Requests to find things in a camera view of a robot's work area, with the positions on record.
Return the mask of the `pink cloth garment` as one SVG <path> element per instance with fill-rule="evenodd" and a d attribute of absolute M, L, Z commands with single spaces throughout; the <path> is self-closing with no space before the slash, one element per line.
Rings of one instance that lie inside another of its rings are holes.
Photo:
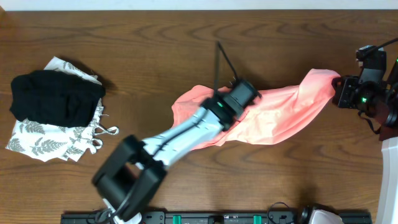
<path fill-rule="evenodd" d="M 299 85 L 261 90 L 261 98 L 245 109 L 227 132 L 195 147 L 222 146 L 227 141 L 273 145 L 305 128 L 335 95 L 333 70 L 311 69 Z"/>

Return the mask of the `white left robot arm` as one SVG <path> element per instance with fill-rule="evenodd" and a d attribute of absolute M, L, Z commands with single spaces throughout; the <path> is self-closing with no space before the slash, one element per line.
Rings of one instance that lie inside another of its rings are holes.
<path fill-rule="evenodd" d="M 229 130 L 259 96 L 251 83 L 237 80 L 229 92 L 215 90 L 176 127 L 143 140 L 124 138 L 92 179 L 107 205 L 94 222 L 131 222 L 153 199 L 171 165 Z"/>

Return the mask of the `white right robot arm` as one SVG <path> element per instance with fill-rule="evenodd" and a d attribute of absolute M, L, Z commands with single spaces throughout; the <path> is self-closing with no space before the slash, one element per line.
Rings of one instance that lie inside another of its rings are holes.
<path fill-rule="evenodd" d="M 397 62 L 387 80 L 383 80 L 387 67 L 384 47 L 391 43 L 361 47 L 356 51 L 360 74 L 332 81 L 333 104 L 358 110 L 358 116 L 382 142 L 383 171 L 376 223 L 397 223 Z"/>

